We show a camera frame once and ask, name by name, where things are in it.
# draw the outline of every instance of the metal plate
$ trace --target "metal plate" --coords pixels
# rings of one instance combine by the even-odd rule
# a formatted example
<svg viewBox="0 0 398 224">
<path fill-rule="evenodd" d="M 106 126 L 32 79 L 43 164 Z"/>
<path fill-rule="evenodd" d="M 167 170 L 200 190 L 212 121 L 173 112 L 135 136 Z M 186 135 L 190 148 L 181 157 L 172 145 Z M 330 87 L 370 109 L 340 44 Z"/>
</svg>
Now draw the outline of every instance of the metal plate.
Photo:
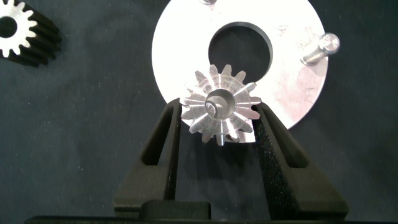
<svg viewBox="0 0 398 224">
<path fill-rule="evenodd" d="M 291 128 L 317 100 L 328 66 L 328 58 L 314 66 L 300 62 L 325 33 L 307 0 L 217 0 L 213 5 L 171 0 L 152 43 L 152 66 L 162 96 L 166 102 L 180 97 L 195 71 L 208 70 L 210 42 L 230 26 L 250 27 L 267 42 L 271 62 L 251 96 L 260 97 Z"/>
</svg>

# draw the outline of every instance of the bolt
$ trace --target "bolt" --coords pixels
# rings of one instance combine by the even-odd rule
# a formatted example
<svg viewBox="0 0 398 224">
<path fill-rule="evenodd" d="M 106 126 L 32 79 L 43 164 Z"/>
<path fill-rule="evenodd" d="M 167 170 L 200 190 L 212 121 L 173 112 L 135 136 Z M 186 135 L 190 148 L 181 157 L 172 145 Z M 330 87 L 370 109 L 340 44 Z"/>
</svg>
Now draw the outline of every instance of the bolt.
<svg viewBox="0 0 398 224">
<path fill-rule="evenodd" d="M 319 38 L 319 44 L 315 50 L 300 59 L 304 65 L 316 65 L 321 59 L 337 53 L 340 48 L 340 40 L 335 34 L 326 33 Z"/>
<path fill-rule="evenodd" d="M 217 0 L 199 0 L 199 1 L 202 2 L 203 4 L 211 5 L 216 3 Z"/>
</svg>

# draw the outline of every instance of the metal gear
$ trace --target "metal gear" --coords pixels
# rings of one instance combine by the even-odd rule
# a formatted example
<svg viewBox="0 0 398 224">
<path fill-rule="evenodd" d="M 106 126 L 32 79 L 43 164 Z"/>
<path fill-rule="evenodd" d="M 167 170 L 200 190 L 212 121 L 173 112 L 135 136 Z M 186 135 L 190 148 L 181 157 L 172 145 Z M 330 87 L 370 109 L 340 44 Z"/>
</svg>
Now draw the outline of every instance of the metal gear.
<svg viewBox="0 0 398 224">
<path fill-rule="evenodd" d="M 230 65 L 226 65 L 221 74 L 215 65 L 210 65 L 210 71 L 205 74 L 196 71 L 196 85 L 187 86 L 188 95 L 180 99 L 181 118 L 190 124 L 191 133 L 202 133 L 203 142 L 214 135 L 220 146 L 227 139 L 239 142 L 238 131 L 251 133 L 251 119 L 260 117 L 251 106 L 261 103 L 261 99 L 249 94 L 256 84 L 243 84 L 244 71 L 235 77 L 231 72 Z"/>
<path fill-rule="evenodd" d="M 46 65 L 55 58 L 58 28 L 23 2 L 0 1 L 0 57 L 23 65 Z"/>
</svg>

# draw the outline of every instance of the dark fabric background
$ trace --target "dark fabric background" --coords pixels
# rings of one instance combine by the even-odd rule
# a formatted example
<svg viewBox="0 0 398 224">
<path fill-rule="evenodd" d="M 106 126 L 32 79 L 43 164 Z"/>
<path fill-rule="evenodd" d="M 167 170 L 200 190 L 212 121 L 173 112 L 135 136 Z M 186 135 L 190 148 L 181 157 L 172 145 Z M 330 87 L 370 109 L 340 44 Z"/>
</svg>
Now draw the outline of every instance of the dark fabric background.
<svg viewBox="0 0 398 224">
<path fill-rule="evenodd" d="M 26 0 L 59 26 L 62 51 L 39 68 L 0 60 L 0 223 L 114 215 L 112 198 L 165 106 L 151 45 L 167 2 Z M 398 221 L 398 1 L 311 3 L 341 51 L 291 132 L 347 200 L 347 220 Z M 263 69 L 255 33 L 219 38 L 212 62 L 227 55 L 237 70 Z M 252 145 L 204 145 L 183 125 L 178 165 L 178 200 L 211 202 L 215 219 L 269 219 Z"/>
</svg>

